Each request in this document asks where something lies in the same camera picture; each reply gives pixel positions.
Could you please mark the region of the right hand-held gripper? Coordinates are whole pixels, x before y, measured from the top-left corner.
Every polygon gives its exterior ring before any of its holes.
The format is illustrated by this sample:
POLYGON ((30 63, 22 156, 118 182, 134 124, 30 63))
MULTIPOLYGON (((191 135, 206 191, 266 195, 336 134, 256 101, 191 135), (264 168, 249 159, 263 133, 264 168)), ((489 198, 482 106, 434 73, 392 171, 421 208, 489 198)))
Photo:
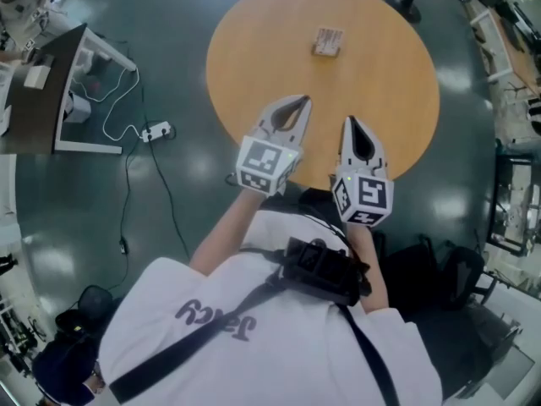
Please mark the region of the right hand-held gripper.
POLYGON ((346 117, 339 154, 341 166, 331 192, 341 221, 368 228, 379 225, 392 213, 394 195, 383 145, 363 121, 346 117), (369 167, 350 166, 352 154, 369 167))

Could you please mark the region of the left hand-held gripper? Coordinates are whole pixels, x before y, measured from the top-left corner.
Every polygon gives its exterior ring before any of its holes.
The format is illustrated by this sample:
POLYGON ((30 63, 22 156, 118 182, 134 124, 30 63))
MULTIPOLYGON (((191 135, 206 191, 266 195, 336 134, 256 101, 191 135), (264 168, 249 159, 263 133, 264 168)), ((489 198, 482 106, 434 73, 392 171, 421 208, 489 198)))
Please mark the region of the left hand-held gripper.
POLYGON ((283 187, 303 158, 302 149, 289 147, 301 144, 311 109, 307 95, 285 96, 263 109, 254 129, 263 140, 244 136, 238 153, 236 176, 240 186, 266 196, 283 187), (282 140, 285 146, 267 140, 282 140))

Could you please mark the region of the person's right forearm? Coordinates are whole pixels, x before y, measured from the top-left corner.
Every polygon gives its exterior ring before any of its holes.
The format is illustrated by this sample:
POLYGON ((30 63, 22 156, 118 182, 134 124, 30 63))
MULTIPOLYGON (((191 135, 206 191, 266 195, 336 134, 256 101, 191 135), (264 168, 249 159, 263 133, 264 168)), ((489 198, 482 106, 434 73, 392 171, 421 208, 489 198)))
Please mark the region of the person's right forearm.
POLYGON ((359 224, 347 225, 347 239, 356 251, 359 259, 369 266, 366 273, 372 292, 361 298, 361 305, 366 314, 389 307, 388 293, 382 276, 374 247, 372 234, 368 228, 359 224))

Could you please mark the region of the person's left forearm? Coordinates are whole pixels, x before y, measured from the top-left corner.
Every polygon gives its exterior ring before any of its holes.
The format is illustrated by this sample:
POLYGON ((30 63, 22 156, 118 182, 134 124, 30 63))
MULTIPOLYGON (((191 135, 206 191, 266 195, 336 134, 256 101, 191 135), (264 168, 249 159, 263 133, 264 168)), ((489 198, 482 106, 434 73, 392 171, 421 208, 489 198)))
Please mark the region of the person's left forearm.
POLYGON ((221 263, 237 254, 264 200, 263 194, 243 189, 194 252, 189 267, 209 276, 221 263))

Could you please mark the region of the round wooden table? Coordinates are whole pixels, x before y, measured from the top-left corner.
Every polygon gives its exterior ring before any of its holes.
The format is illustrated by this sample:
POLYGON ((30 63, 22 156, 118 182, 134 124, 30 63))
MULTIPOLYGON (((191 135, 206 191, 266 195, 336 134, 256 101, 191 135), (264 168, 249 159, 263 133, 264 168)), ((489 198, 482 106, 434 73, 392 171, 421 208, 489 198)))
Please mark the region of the round wooden table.
POLYGON ((385 152, 393 183, 425 153, 440 111, 431 57, 413 27, 381 0, 240 0, 211 38, 206 82, 213 107, 241 147, 263 109, 291 95, 312 101, 303 158, 288 180, 336 182, 346 117, 363 121, 385 152), (320 27, 343 30, 336 58, 311 52, 320 27))

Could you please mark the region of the black chest pack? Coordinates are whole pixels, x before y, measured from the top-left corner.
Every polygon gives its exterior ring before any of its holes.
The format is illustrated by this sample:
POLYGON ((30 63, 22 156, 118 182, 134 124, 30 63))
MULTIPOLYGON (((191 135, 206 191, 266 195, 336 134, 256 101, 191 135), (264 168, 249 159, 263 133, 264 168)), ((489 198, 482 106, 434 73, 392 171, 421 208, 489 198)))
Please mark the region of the black chest pack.
POLYGON ((291 238, 281 260, 278 277, 285 288, 327 300, 337 305, 353 306, 372 293, 366 278, 369 267, 321 242, 291 238))

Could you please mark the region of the black office chair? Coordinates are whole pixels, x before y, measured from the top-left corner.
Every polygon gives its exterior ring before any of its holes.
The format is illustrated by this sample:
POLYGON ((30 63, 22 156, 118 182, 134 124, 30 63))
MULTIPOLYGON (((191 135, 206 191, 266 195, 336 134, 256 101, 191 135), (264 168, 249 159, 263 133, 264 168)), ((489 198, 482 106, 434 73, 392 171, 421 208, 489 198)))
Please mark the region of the black office chair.
POLYGON ((377 231, 373 238, 390 307, 409 316, 430 306, 438 279, 432 240, 420 234, 416 244, 387 255, 385 234, 377 231))
POLYGON ((74 308, 55 318, 57 329, 72 339, 99 342, 122 300, 123 297, 114 298, 109 290, 90 285, 79 296, 74 308))
POLYGON ((473 294, 479 295, 480 304, 485 305, 495 290, 497 279, 493 278, 487 288, 478 287, 478 280, 483 273, 484 259, 478 252, 463 246, 453 246, 439 274, 440 306, 444 310, 460 310, 473 294))

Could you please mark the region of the white power strip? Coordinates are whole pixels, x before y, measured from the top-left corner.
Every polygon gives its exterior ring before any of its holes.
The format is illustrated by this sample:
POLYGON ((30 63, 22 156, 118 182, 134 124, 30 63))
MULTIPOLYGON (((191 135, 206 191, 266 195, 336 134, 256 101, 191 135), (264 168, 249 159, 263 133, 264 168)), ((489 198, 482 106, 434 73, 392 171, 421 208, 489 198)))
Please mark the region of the white power strip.
POLYGON ((168 136, 172 132, 172 126, 167 121, 146 125, 141 132, 141 139, 145 143, 168 136))

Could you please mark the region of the white waste bin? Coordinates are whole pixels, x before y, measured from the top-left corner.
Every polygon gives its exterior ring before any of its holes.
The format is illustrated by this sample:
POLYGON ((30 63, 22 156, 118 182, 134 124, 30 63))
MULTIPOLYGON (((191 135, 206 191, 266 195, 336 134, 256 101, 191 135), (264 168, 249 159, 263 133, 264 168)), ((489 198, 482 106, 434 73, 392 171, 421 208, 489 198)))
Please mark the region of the white waste bin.
POLYGON ((90 103, 83 97, 75 95, 70 91, 64 110, 63 121, 67 123, 84 123, 90 115, 90 103))

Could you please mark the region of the person's white t-shirt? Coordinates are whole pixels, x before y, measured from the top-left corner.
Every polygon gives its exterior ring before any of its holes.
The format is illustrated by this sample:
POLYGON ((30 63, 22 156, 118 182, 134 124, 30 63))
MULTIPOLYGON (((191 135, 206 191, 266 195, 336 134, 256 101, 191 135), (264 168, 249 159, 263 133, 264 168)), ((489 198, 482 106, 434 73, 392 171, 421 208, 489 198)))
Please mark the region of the person's white t-shirt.
MULTIPOLYGON (((210 275, 179 261, 152 261, 127 293, 101 340, 106 382, 214 318, 233 310, 276 266, 261 250, 290 238, 341 240, 307 217, 259 211, 243 242, 210 275)), ((441 406, 440 377, 415 324, 397 310, 352 316, 378 349, 400 406, 441 406)), ((352 328, 331 303, 280 293, 231 321, 193 358, 126 406, 385 406, 352 328)))

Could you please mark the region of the dark desk with white legs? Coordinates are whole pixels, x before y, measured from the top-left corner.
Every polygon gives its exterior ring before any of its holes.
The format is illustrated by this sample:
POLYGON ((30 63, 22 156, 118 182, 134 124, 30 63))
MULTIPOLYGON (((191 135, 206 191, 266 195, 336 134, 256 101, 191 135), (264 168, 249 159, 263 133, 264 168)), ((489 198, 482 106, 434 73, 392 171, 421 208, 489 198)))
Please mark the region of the dark desk with white legs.
POLYGON ((80 151, 119 155, 118 145, 100 145, 62 139, 63 116, 75 66, 83 47, 103 52, 130 72, 137 69, 133 61, 107 44, 85 24, 47 43, 45 54, 53 56, 52 67, 43 89, 24 86, 27 66, 15 69, 7 94, 11 108, 9 128, 0 136, 0 154, 52 154, 58 151, 80 151))

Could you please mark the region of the small white box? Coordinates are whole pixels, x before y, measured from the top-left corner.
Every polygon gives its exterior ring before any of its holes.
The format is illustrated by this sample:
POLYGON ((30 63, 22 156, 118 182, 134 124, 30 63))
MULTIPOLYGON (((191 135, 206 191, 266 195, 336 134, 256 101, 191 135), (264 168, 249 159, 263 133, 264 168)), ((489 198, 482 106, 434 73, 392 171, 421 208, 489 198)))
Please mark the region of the small white box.
POLYGON ((25 77, 24 87, 42 90, 45 87, 50 71, 51 68, 48 66, 32 66, 25 77))

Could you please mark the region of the white workbench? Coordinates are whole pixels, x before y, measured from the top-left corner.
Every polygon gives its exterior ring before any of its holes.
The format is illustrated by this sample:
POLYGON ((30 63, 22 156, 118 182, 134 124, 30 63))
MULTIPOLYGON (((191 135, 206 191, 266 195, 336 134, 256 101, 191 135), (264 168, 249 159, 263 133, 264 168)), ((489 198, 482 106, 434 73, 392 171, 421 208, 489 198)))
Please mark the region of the white workbench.
POLYGON ((471 397, 453 397, 443 406, 541 406, 541 301, 498 285, 486 306, 506 321, 516 321, 520 333, 471 397))

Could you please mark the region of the black frame trolley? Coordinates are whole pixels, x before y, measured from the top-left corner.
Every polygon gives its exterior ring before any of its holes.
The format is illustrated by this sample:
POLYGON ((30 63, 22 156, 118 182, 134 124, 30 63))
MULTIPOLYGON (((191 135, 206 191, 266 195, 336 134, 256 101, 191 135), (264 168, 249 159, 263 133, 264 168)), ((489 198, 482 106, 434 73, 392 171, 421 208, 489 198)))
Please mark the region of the black frame trolley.
POLYGON ((516 257, 541 242, 541 164, 532 155, 496 157, 487 242, 516 257))

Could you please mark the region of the wooden desk with white frame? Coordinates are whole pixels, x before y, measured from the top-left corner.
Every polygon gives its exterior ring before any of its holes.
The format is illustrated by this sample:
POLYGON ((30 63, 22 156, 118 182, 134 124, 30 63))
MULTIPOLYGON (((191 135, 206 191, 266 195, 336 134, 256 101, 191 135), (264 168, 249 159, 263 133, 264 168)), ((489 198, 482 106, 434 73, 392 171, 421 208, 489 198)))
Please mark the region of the wooden desk with white frame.
POLYGON ((507 31, 504 20, 477 0, 464 5, 482 55, 487 81, 499 84, 513 103, 541 95, 539 73, 532 53, 517 30, 507 31))

